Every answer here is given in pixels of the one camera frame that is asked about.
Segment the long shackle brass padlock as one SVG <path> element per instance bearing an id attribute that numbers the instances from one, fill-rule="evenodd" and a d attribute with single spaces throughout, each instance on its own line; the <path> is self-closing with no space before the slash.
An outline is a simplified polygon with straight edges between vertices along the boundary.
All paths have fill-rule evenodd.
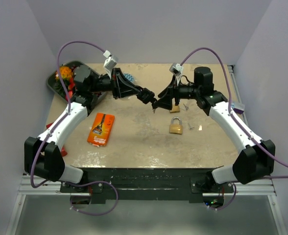
<path id="1" fill-rule="evenodd" d="M 179 113 L 179 112 L 180 112 L 180 107 L 179 107 L 179 105 L 174 105 L 169 112 L 170 112 L 170 113 Z"/>

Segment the black key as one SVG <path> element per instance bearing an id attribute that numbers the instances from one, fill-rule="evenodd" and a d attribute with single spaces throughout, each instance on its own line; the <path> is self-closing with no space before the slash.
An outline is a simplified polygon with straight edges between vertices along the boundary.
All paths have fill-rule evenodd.
<path id="1" fill-rule="evenodd" d="M 153 111 L 153 113 L 156 112 L 156 109 L 157 109 L 157 108 L 158 108 L 158 102 L 155 101 L 155 102 L 152 103 L 152 111 Z"/>

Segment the short shackle brass padlock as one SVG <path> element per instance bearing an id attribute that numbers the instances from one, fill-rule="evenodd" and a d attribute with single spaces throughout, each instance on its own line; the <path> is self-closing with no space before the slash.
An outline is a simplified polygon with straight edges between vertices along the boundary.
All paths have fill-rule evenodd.
<path id="1" fill-rule="evenodd" d="M 183 134 L 182 120 L 179 117 L 173 117 L 169 125 L 170 134 Z"/>

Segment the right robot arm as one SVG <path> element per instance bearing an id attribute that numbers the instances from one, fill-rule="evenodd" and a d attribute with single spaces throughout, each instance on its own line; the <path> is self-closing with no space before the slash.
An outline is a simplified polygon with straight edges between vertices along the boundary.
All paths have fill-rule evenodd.
<path id="1" fill-rule="evenodd" d="M 264 141 L 233 113 L 227 98 L 214 90 L 211 70 L 208 67 L 196 68 L 194 81 L 188 84 L 181 82 L 181 65 L 173 64 L 169 70 L 173 73 L 172 80 L 158 95 L 159 99 L 152 107 L 171 110 L 172 105 L 179 104 L 181 99 L 196 100 L 198 107 L 224 130 L 239 153 L 233 164 L 213 169 L 206 174 L 204 185 L 207 190 L 217 192 L 227 182 L 247 184 L 270 175 L 274 160 L 267 153 L 275 153 L 275 144 L 271 140 Z"/>

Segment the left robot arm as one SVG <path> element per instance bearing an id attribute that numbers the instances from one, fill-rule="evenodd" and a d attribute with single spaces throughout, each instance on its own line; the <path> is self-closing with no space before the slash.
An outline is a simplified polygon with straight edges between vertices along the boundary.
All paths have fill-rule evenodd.
<path id="1" fill-rule="evenodd" d="M 119 68 L 110 68 L 105 75 L 95 76 L 89 66 L 81 64 L 73 70 L 72 77 L 74 93 L 68 98 L 63 113 L 45 132 L 24 142 L 24 169 L 34 188 L 37 188 L 35 176 L 45 182 L 69 182 L 78 192 L 88 188 L 89 180 L 83 177 L 84 171 L 65 164 L 61 149 L 70 134 L 95 108 L 99 93 L 112 92 L 115 99 L 135 95 L 143 103 L 154 99 L 153 93 L 130 82 Z"/>

